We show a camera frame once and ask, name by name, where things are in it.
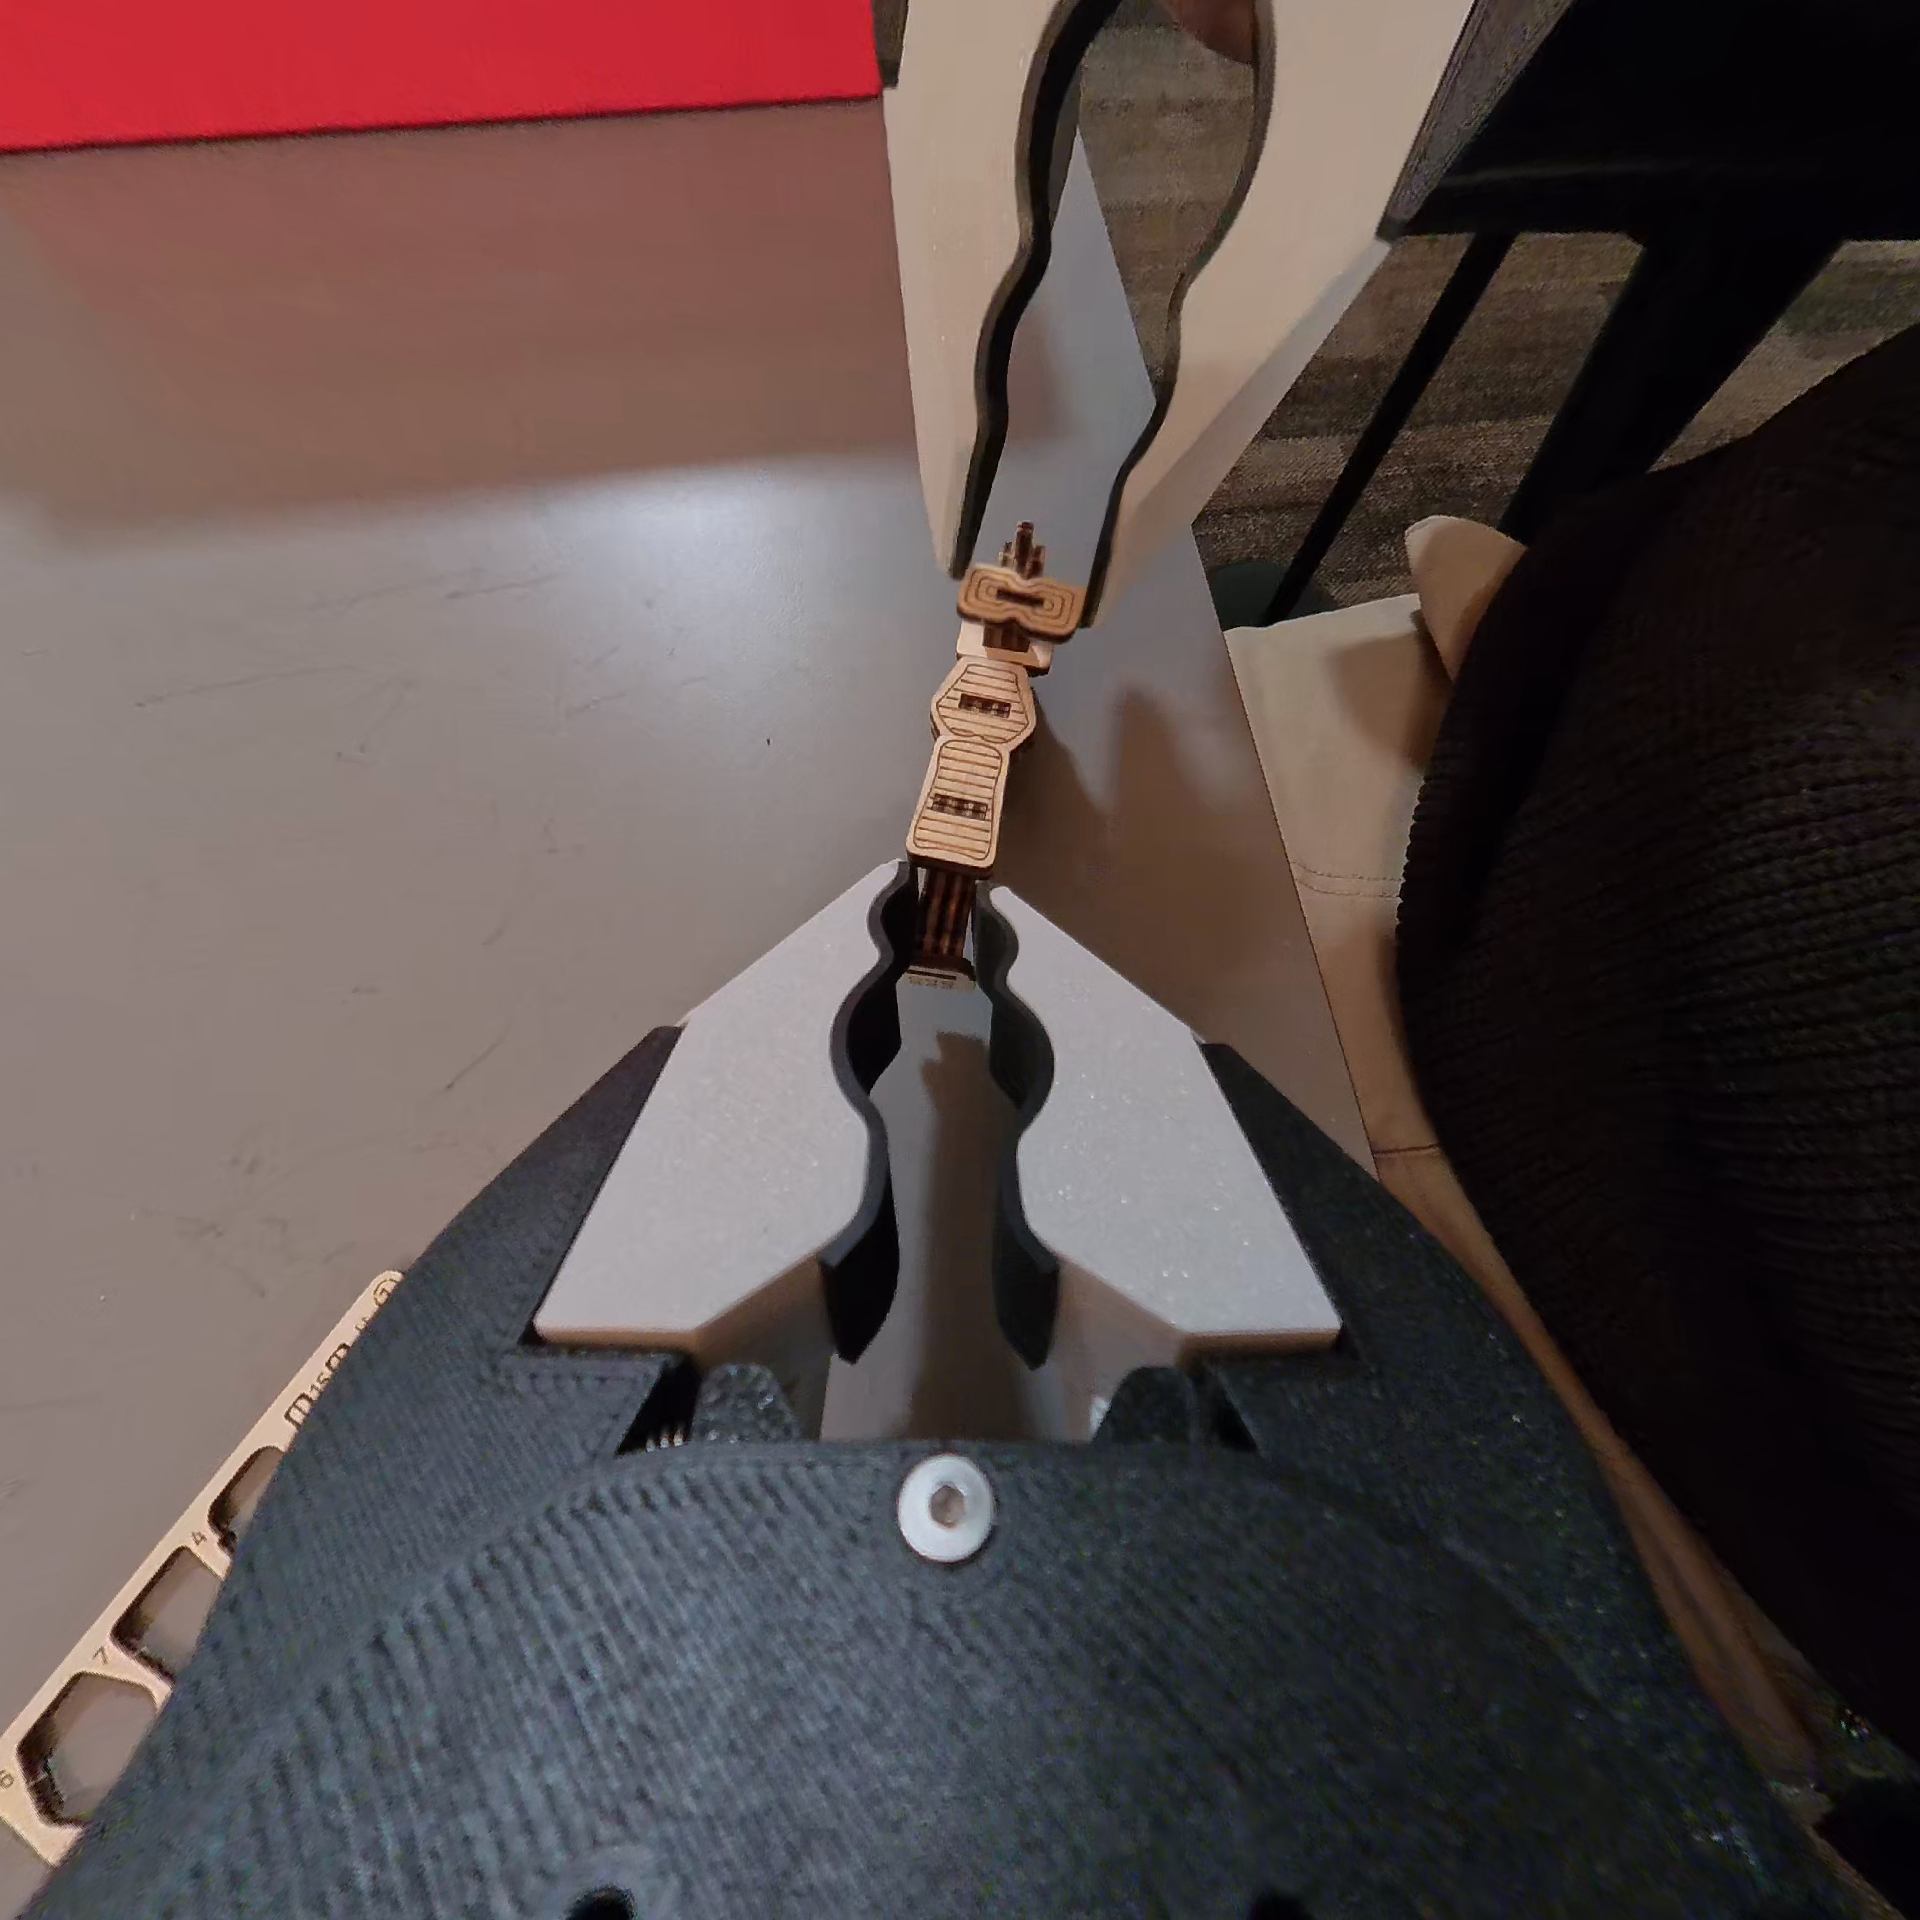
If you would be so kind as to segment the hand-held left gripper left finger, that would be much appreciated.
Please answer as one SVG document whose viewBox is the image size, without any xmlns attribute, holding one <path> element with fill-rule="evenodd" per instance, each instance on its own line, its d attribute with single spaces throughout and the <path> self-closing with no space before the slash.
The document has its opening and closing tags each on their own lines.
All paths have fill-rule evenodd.
<svg viewBox="0 0 1920 1920">
<path fill-rule="evenodd" d="M 899 1055 L 916 889 L 879 864 L 677 1029 L 535 1311 L 551 1343 L 858 1360 L 899 1225 L 873 1089 Z"/>
</svg>

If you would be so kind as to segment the wooden puzzle model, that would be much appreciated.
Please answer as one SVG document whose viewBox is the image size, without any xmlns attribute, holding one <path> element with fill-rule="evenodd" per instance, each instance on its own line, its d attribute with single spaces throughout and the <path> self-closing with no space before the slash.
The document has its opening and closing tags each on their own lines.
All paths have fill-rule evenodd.
<svg viewBox="0 0 1920 1920">
<path fill-rule="evenodd" d="M 1029 518 L 987 565 L 1059 580 Z M 999 861 L 1015 759 L 1041 724 L 1035 684 L 1068 644 L 957 620 L 953 663 L 929 704 L 930 757 L 902 840 L 919 889 L 905 972 L 942 988 L 974 976 L 975 896 Z"/>
</svg>

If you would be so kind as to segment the wooden puzzle sheet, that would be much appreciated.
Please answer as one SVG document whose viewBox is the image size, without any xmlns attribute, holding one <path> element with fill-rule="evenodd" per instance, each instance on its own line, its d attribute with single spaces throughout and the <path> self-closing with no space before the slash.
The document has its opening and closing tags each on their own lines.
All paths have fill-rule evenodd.
<svg viewBox="0 0 1920 1920">
<path fill-rule="evenodd" d="M 227 1583 L 255 1497 L 357 1340 L 401 1285 L 402 1272 L 394 1266 L 372 1276 L 6 1722 L 4 1830 L 38 1866 L 57 1866 L 86 1824 L 86 1812 L 73 1810 L 57 1785 L 57 1737 L 81 1717 L 81 1706 L 98 1696 L 132 1698 L 149 1718 L 166 1705 L 193 1640 L 182 1625 L 153 1633 L 166 1599 L 213 1599 Z"/>
</svg>

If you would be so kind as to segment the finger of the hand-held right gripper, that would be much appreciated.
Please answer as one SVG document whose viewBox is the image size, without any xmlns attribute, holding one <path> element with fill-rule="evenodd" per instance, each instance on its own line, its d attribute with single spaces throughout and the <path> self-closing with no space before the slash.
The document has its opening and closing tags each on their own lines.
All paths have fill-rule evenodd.
<svg viewBox="0 0 1920 1920">
<path fill-rule="evenodd" d="M 1157 410 L 1115 477 L 1087 614 L 1190 528 L 1386 255 L 1381 222 L 1469 1 L 1164 6 L 1255 70 L 1255 144 L 1167 308 Z"/>
<path fill-rule="evenodd" d="M 933 548 L 975 560 L 1017 330 L 1051 257 L 1079 68 L 1115 1 L 913 1 L 884 97 L 910 391 Z"/>
</svg>

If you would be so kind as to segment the black chair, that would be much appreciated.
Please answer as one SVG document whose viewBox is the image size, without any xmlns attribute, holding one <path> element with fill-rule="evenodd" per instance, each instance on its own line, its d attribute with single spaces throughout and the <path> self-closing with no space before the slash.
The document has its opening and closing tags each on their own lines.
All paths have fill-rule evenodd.
<svg viewBox="0 0 1920 1920">
<path fill-rule="evenodd" d="M 1290 565 L 1246 568 L 1253 621 L 1311 607 L 1517 238 L 1638 246 L 1500 518 L 1531 538 L 1654 465 L 1838 246 L 1915 240 L 1915 88 L 1915 1 L 1574 1 L 1406 233 L 1469 245 Z"/>
</svg>

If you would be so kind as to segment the person's black sweater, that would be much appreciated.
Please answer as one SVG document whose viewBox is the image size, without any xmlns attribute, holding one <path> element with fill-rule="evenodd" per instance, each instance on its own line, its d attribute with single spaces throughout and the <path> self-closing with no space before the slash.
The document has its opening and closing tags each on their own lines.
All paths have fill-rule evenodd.
<svg viewBox="0 0 1920 1920">
<path fill-rule="evenodd" d="M 1917 1730 L 1917 338 L 1573 508 L 1412 813 L 1427 1113 L 1634 1456 Z"/>
</svg>

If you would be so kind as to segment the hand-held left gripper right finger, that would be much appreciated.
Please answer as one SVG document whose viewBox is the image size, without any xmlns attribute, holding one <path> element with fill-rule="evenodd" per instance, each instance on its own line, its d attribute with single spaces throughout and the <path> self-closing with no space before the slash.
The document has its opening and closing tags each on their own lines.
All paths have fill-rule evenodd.
<svg viewBox="0 0 1920 1920">
<path fill-rule="evenodd" d="M 999 1328 L 1027 1365 L 1315 1353 L 1340 1317 L 1183 1020 L 1011 889 L 975 900 Z"/>
</svg>

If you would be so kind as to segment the grey desk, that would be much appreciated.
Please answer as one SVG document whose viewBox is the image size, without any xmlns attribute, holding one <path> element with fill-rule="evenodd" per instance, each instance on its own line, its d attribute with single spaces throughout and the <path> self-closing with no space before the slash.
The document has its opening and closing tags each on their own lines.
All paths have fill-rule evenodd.
<svg viewBox="0 0 1920 1920">
<path fill-rule="evenodd" d="M 6 1717 L 953 631 L 878 103 L 4 157 Z"/>
</svg>

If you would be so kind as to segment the small wooden puzzle piece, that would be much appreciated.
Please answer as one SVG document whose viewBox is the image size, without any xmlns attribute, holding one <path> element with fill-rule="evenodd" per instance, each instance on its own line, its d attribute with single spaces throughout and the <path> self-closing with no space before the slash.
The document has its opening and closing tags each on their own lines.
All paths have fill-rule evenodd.
<svg viewBox="0 0 1920 1920">
<path fill-rule="evenodd" d="M 1068 639 L 1081 625 L 1085 593 L 1042 574 L 974 565 L 959 582 L 955 609 L 983 629 L 1015 629 L 1031 639 Z"/>
</svg>

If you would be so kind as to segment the red box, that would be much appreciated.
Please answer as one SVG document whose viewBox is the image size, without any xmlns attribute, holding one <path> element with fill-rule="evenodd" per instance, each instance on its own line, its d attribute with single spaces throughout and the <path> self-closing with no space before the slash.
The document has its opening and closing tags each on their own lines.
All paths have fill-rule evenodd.
<svg viewBox="0 0 1920 1920">
<path fill-rule="evenodd" d="M 879 94 L 865 1 L 4 1 L 2 148 Z"/>
</svg>

